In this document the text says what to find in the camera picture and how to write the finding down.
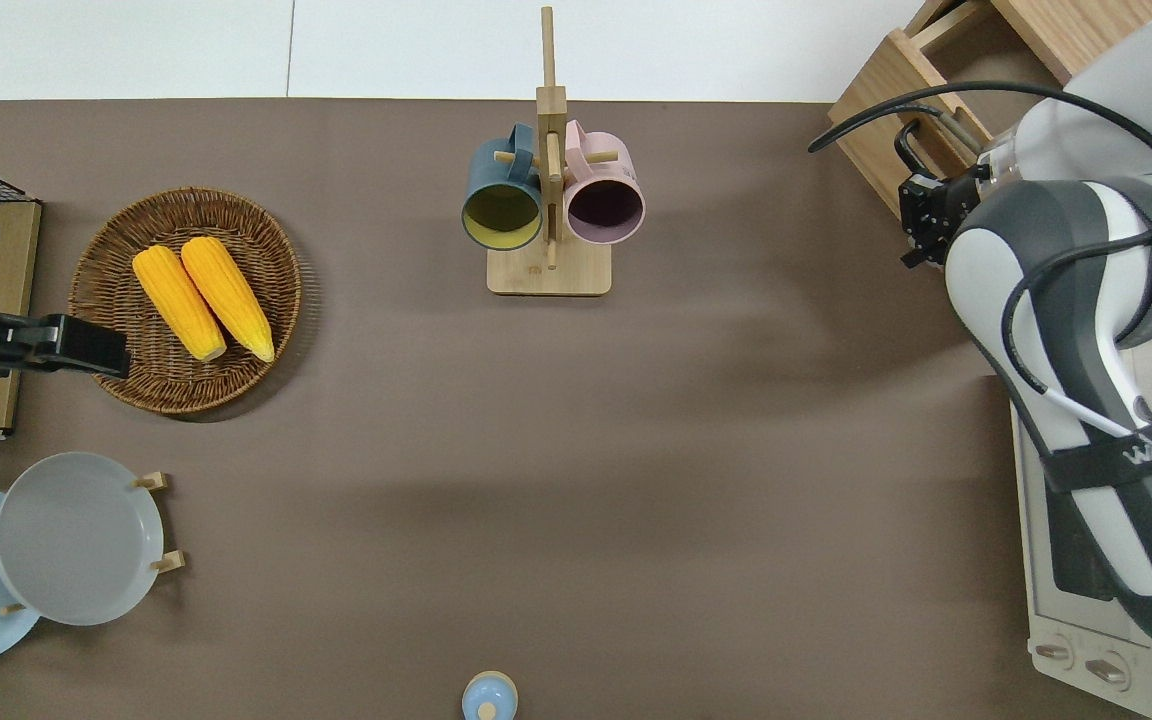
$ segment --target corn cob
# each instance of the corn cob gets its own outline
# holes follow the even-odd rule
[[[180,259],[184,260],[185,272],[211,305],[212,313],[220,318],[234,340],[262,361],[273,363],[270,320],[225,245],[214,237],[196,237],[184,243]]]
[[[212,319],[175,252],[154,245],[132,258],[132,272],[180,342],[198,361],[214,361],[225,351],[217,320]]]

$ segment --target blue mug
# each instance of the blue mug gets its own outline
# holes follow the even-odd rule
[[[461,223],[488,250],[517,250],[540,234],[540,173],[532,167],[536,131],[516,123],[508,138],[486,141],[470,160]],[[495,159],[511,152],[513,160]]]

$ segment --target wooden base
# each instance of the wooden base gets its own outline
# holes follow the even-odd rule
[[[518,250],[488,250],[488,290],[497,295],[567,295],[596,297],[612,290],[612,247],[566,234],[554,247],[541,236]]]

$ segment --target mug rack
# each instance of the mug rack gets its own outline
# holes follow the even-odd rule
[[[536,152],[540,170],[540,237],[517,250],[488,250],[488,290],[497,295],[600,296],[612,290],[612,247],[573,236],[563,210],[567,88],[554,77],[554,10],[540,9],[545,85],[536,89]],[[498,161],[513,156],[498,152]],[[590,162],[614,156],[589,156]]]

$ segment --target wooden crate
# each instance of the wooden crate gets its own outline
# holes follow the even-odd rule
[[[1152,20],[1152,0],[927,0],[905,28],[893,29],[829,109],[840,122],[896,94],[964,79],[1009,79],[1061,88],[1108,47]],[[982,143],[1018,122],[1038,97],[1005,92],[927,100],[954,113]],[[897,187],[909,169],[892,142],[916,115],[890,115],[838,144],[900,215]],[[941,176],[963,172],[973,152],[931,122],[915,145]]]

